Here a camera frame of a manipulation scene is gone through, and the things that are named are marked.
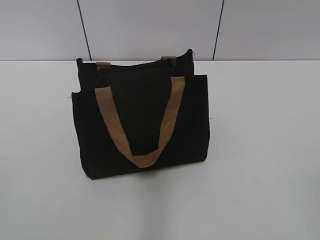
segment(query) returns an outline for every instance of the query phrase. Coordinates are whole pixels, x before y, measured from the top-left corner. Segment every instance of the bag strap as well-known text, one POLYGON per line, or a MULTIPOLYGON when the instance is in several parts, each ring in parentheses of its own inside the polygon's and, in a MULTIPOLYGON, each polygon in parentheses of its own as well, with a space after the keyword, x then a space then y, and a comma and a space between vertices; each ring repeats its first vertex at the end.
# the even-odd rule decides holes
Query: bag strap
POLYGON ((105 62, 105 61, 97 61, 95 63, 95 65, 96 65, 97 71, 99 71, 100 69, 110 69, 111 68, 111 63, 105 62))
POLYGON ((173 134, 185 89, 185 77, 176 76, 170 79, 172 85, 171 95, 161 122, 158 149, 145 155, 132 155, 127 136, 119 119, 111 87, 96 88, 94 90, 102 118, 116 148, 139 168, 147 168, 155 164, 173 134))

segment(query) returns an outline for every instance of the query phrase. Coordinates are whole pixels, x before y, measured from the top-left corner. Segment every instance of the tan strap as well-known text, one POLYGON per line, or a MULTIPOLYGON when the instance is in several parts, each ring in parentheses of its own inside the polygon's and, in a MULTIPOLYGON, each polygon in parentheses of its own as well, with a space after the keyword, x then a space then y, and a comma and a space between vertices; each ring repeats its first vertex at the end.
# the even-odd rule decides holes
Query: tan strap
POLYGON ((110 69, 111 63, 110 62, 104 62, 104 61, 97 61, 95 63, 96 70, 99 71, 100 69, 110 69))
POLYGON ((132 155, 127 136, 121 125, 111 87, 96 88, 94 90, 102 118, 116 148, 139 168, 150 167, 156 163, 174 132, 185 88, 185 77, 171 77, 171 85, 171 95, 165 107, 161 122, 158 149, 145 155, 135 156, 132 155))

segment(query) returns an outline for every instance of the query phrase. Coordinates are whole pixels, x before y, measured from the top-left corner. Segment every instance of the bag handle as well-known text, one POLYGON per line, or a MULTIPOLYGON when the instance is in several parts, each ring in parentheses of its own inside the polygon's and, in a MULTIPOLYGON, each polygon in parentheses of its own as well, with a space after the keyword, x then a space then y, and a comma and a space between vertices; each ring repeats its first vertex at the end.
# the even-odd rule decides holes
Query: bag handle
POLYGON ((158 149, 145 155, 133 156, 127 136, 121 125, 110 86, 95 88, 95 97, 109 134, 120 153, 139 168, 147 168, 156 163, 158 157, 169 142, 175 128, 182 95, 185 89, 185 77, 171 77, 171 95, 165 107, 160 127, 158 149))

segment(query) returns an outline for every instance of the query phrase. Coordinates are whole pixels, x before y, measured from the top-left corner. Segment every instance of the gray wall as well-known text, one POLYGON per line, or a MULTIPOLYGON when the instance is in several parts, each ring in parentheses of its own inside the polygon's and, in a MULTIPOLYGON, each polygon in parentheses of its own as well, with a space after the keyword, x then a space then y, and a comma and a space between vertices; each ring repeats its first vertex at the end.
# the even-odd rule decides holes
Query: gray wall
MULTIPOLYGON (((215 60, 320 59, 319 0, 225 0, 223 11, 223 0, 79 5, 92 60, 154 60, 188 48, 212 60, 215 44, 215 60)), ((0 60, 78 57, 90 59, 77 0, 0 0, 0 60)))

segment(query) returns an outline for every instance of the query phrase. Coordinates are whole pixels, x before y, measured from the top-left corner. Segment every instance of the white table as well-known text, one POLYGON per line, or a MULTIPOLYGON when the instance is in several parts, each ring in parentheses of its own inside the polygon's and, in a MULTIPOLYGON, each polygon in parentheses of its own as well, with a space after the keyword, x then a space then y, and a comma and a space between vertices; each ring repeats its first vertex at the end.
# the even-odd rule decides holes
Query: white table
POLYGON ((320 61, 195 70, 209 81, 206 161, 92 181, 76 63, 0 62, 0 239, 318 240, 320 61))

